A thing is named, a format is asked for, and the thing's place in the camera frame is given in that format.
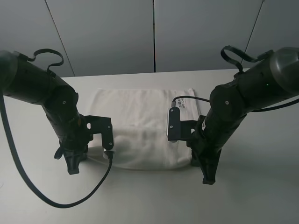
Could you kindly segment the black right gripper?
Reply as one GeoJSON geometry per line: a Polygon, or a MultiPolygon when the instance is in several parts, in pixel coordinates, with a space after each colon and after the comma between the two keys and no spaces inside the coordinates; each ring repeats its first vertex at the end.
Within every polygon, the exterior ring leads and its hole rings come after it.
{"type": "Polygon", "coordinates": [[[213,185],[222,149],[208,142],[200,127],[192,133],[192,140],[186,145],[192,150],[191,166],[200,167],[203,184],[213,185]]]}

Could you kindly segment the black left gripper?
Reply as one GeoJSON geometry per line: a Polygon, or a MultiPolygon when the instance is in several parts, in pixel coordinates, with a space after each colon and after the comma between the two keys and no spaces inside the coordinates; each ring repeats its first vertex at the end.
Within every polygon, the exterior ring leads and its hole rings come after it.
{"type": "Polygon", "coordinates": [[[69,175],[79,174],[80,161],[87,159],[88,143],[93,140],[93,134],[84,130],[70,136],[60,135],[58,139],[59,148],[54,154],[54,159],[59,160],[64,154],[69,175]]]}

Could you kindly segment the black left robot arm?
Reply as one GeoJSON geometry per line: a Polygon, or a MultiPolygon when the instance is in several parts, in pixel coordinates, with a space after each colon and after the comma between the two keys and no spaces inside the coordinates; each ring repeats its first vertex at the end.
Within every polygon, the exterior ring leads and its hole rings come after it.
{"type": "Polygon", "coordinates": [[[78,93],[51,71],[6,50],[0,52],[0,89],[5,96],[43,108],[59,139],[55,159],[64,156],[68,173],[78,174],[91,139],[85,118],[77,110],[78,93]]]}

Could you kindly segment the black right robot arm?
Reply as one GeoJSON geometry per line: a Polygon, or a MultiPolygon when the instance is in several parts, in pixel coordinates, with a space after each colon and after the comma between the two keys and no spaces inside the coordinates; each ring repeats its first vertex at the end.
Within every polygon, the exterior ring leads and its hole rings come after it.
{"type": "Polygon", "coordinates": [[[233,81],[218,85],[210,94],[210,110],[199,116],[187,146],[191,164],[200,167],[203,184],[215,183],[221,149],[250,112],[266,112],[298,103],[279,102],[299,94],[299,49],[283,47],[256,58],[233,46],[221,50],[222,58],[239,70],[233,81]]]}

